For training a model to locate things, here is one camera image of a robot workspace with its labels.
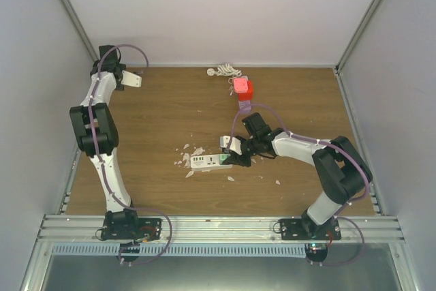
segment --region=paper scrap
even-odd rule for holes
[[[198,155],[201,155],[203,152],[205,152],[205,150],[203,149],[203,147],[200,147],[200,148],[197,148],[197,149],[192,153],[192,155],[193,155],[193,156],[198,156]]]

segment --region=red box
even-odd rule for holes
[[[238,100],[240,102],[246,102],[247,100],[253,99],[253,83],[248,80],[248,91],[244,93],[238,93]]]

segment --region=wooden table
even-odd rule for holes
[[[293,132],[354,140],[332,70],[244,68],[243,74],[253,81],[253,100],[274,108]],[[171,215],[300,215],[315,201],[322,191],[315,168],[294,159],[256,157],[250,168],[196,172],[187,179],[189,169],[174,165],[194,147],[220,152],[219,137],[230,133],[238,110],[228,87],[227,78],[207,76],[205,68],[151,68],[144,70],[141,88],[113,93],[119,166],[136,206]],[[266,110],[256,111],[272,129],[279,126]],[[243,117],[236,133],[247,136]],[[97,173],[82,156],[67,213],[105,212]],[[368,198],[344,213],[374,214]]]

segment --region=ventilation grille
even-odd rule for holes
[[[154,256],[164,246],[162,244],[143,244],[139,247],[139,254],[126,256]],[[67,256],[116,256],[118,243],[56,243],[53,255]],[[297,257],[306,256],[304,245],[217,245],[217,244],[172,244],[165,256],[193,256],[193,257]]]

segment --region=power strip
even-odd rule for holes
[[[203,171],[209,170],[222,170],[224,168],[232,168],[233,165],[223,165],[223,161],[229,157],[227,153],[220,153],[217,155],[200,155],[191,157],[191,170]]]

